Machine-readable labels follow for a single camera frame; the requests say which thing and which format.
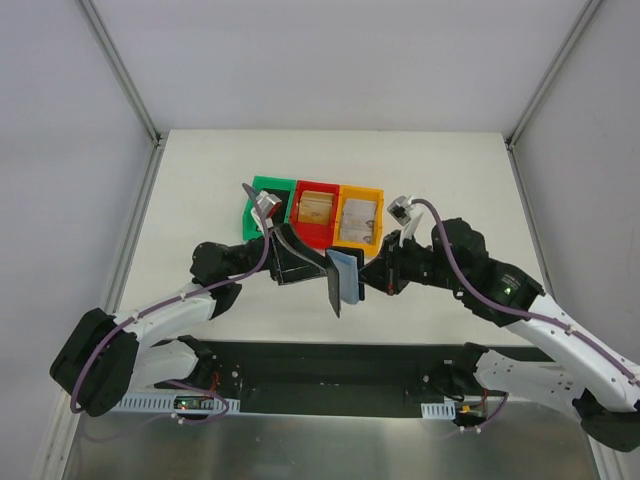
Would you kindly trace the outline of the black card holder wallet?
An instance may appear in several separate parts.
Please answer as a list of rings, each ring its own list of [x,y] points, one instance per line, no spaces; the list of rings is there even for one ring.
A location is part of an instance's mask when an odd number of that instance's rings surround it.
[[[364,252],[359,248],[334,246],[325,250],[327,259],[328,298],[337,318],[342,304],[357,305],[365,300],[360,269],[364,266]]]

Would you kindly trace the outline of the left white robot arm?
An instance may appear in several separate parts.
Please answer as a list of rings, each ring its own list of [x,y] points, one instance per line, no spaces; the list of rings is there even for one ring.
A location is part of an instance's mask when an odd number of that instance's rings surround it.
[[[81,317],[50,367],[72,412],[98,417],[129,390],[173,382],[215,393],[214,354],[184,331],[229,311],[242,280],[262,271],[279,285],[326,278],[329,301],[339,307],[335,265],[287,224],[235,246],[203,242],[192,254],[191,279],[178,292],[150,306],[112,314],[94,308]]]

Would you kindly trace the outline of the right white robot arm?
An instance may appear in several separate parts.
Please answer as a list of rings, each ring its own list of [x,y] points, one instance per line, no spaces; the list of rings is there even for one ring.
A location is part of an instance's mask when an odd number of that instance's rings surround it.
[[[489,256],[484,236],[460,218],[431,231],[432,243],[388,234],[360,280],[390,296],[417,283],[449,290],[477,317],[527,340],[547,355],[545,368],[467,342],[450,363],[429,372],[434,389],[462,400],[479,390],[532,400],[576,420],[620,452],[639,446],[639,367],[573,320],[518,267]]]

